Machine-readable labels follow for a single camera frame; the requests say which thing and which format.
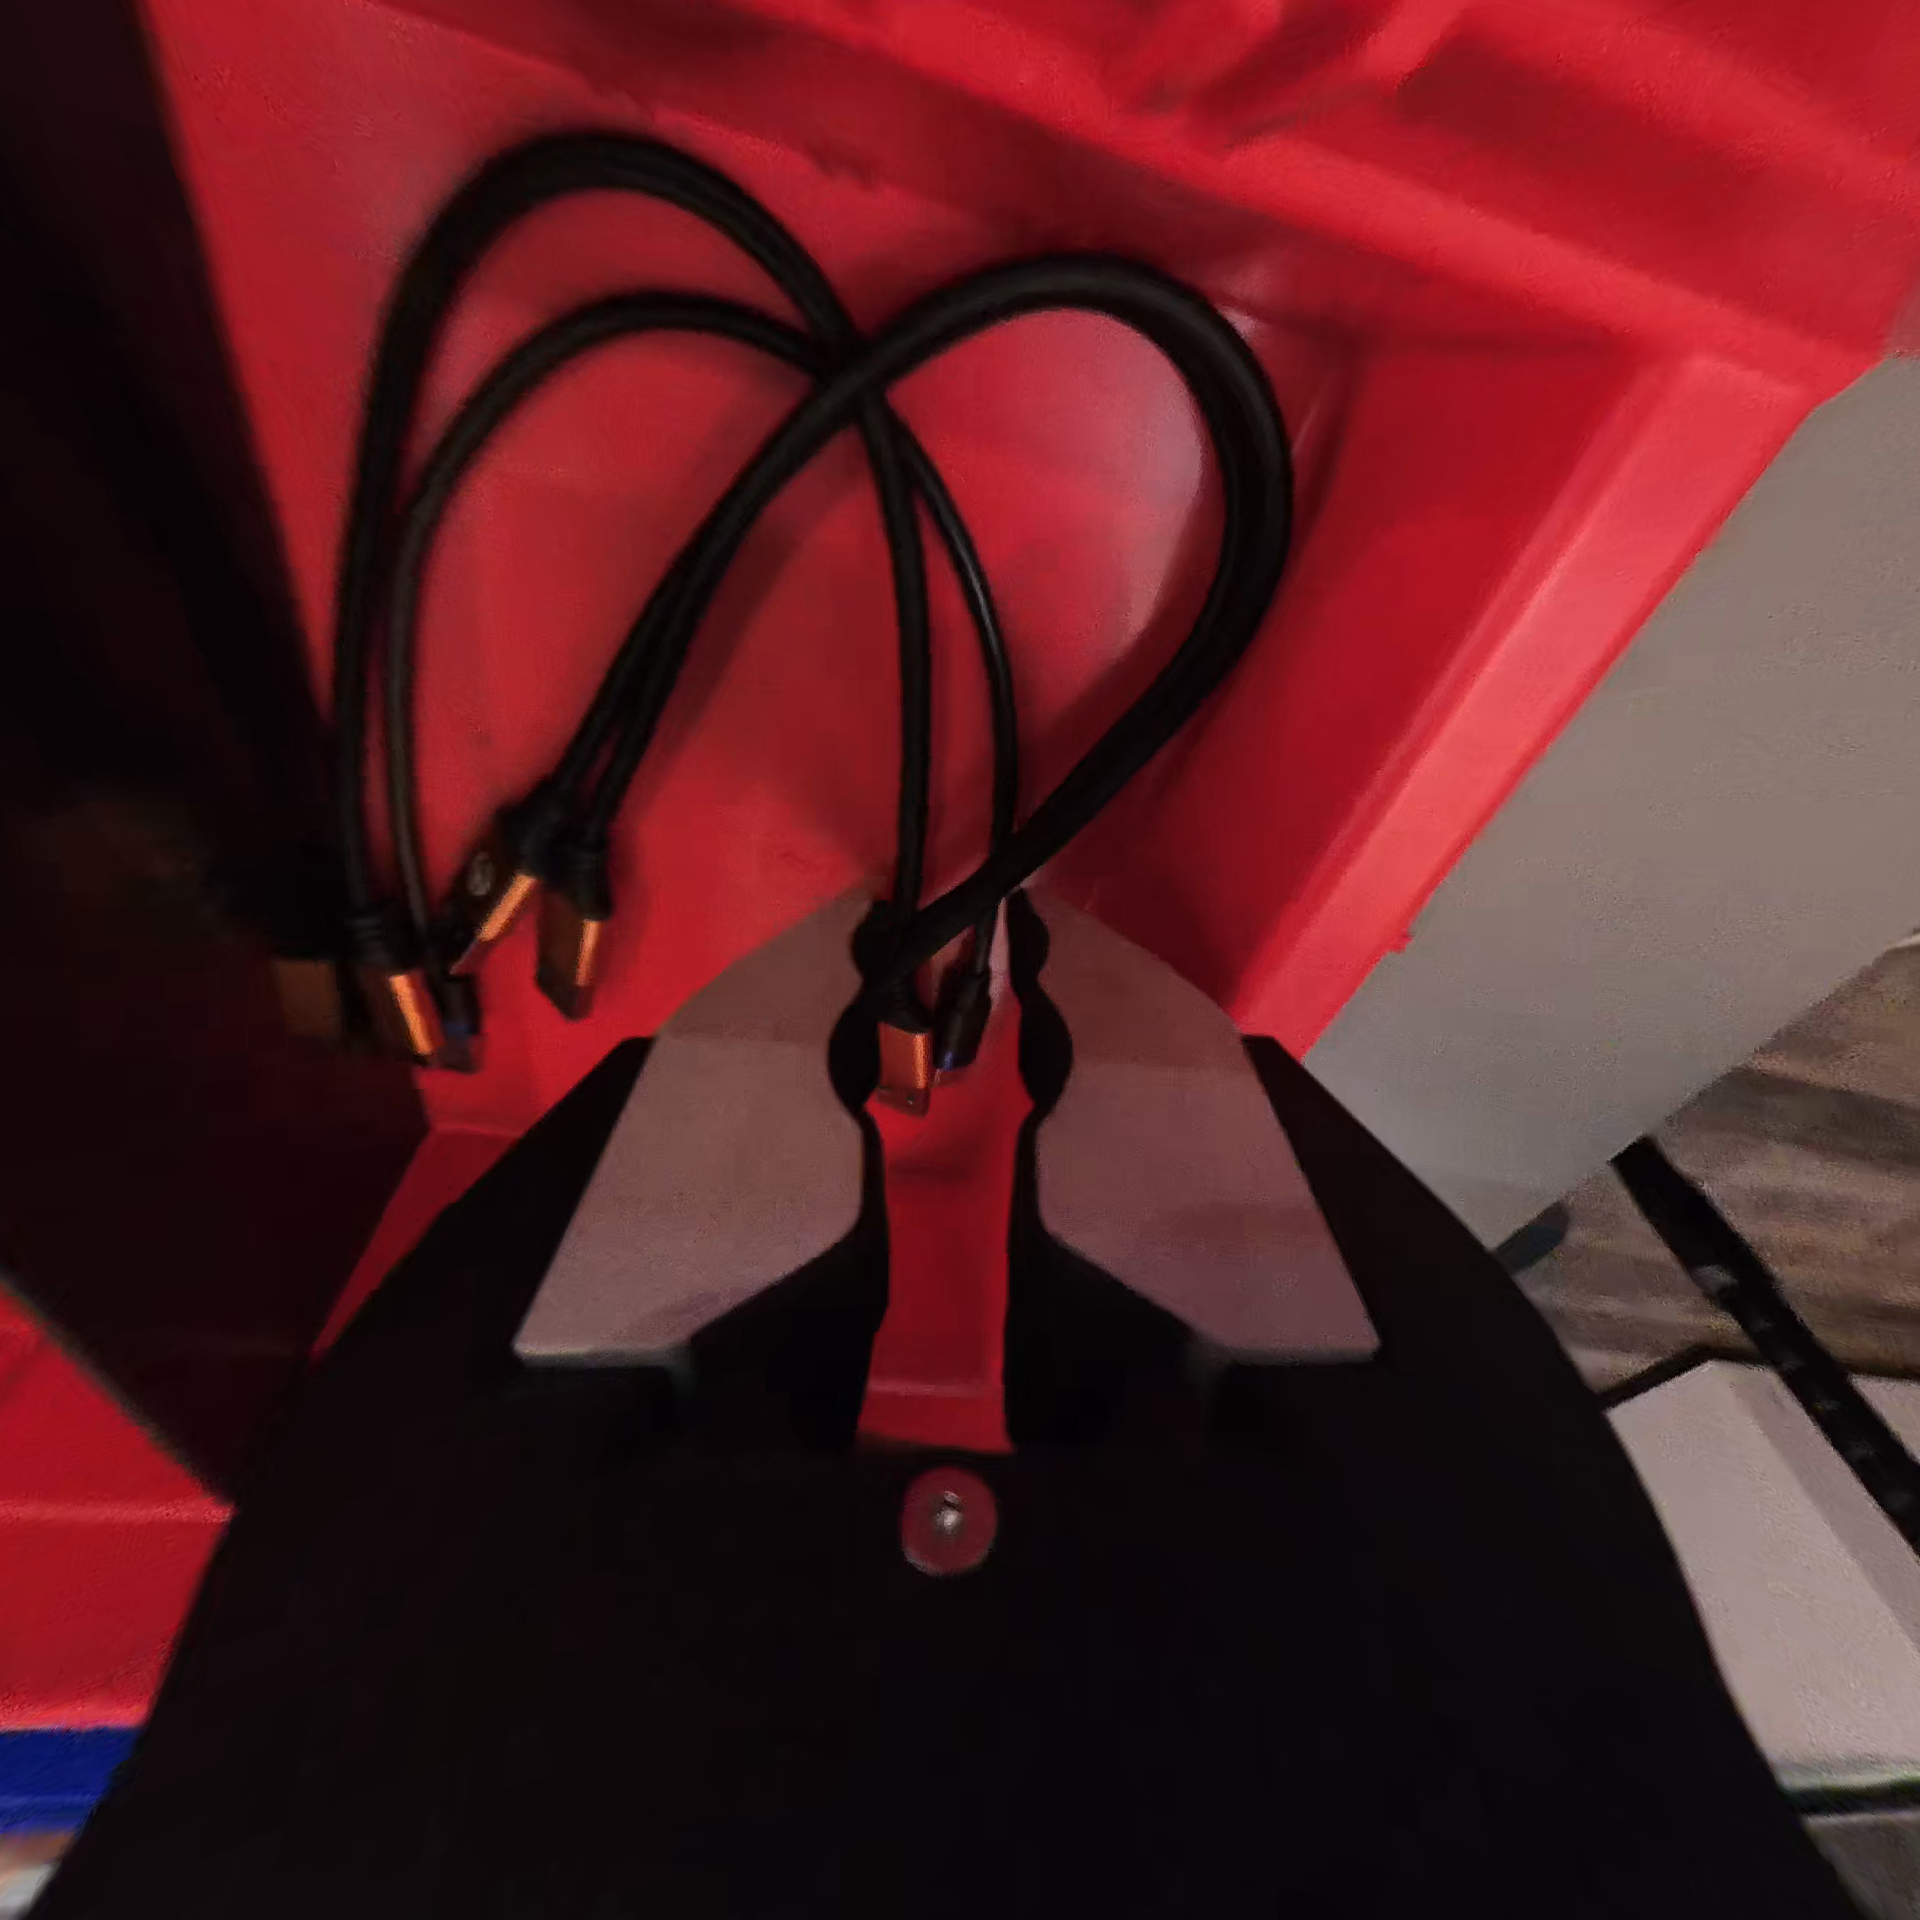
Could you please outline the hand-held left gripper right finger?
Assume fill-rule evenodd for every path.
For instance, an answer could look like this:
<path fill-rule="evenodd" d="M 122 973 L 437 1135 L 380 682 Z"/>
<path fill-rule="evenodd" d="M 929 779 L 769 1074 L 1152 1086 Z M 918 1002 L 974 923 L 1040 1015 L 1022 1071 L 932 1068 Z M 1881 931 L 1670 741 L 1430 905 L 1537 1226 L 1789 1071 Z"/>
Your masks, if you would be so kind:
<path fill-rule="evenodd" d="M 1008 902 L 1006 961 L 1045 1233 L 1236 1362 L 1377 1356 L 1234 1017 L 1050 891 Z"/>

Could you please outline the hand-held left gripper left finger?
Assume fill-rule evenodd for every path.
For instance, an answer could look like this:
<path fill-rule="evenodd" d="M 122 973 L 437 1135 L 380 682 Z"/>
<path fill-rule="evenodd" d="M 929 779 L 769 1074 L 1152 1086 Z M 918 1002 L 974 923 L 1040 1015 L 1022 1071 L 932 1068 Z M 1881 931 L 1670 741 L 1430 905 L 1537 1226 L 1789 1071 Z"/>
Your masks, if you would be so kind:
<path fill-rule="evenodd" d="M 518 1362 L 663 1364 L 853 1247 L 866 1141 L 830 1040 L 872 902 L 830 895 L 664 1019 L 516 1328 Z"/>

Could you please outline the red storage bin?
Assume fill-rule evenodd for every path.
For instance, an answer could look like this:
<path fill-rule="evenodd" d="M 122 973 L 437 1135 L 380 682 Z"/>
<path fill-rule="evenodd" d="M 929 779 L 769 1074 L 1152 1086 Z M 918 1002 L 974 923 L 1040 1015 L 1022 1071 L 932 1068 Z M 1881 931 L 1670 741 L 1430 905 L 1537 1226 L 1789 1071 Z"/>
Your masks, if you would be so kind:
<path fill-rule="evenodd" d="M 1917 4 L 136 4 L 421 1138 L 312 1343 L 614 1043 L 1038 859 L 1305 1050 L 1917 333 Z M 146 1716 L 294 1372 L 5 1269 L 5 1729 Z"/>

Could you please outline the black metal bar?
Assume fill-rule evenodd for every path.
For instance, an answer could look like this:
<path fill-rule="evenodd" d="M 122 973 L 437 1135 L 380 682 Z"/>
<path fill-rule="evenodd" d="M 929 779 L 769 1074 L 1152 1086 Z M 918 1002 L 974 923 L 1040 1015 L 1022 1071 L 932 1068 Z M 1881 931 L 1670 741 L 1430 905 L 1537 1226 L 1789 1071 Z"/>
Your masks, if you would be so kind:
<path fill-rule="evenodd" d="M 1791 1306 L 1772 1269 L 1717 1202 L 1643 1135 L 1611 1167 L 1692 1286 L 1748 1340 L 1830 1449 L 1918 1554 L 1918 1461 Z"/>

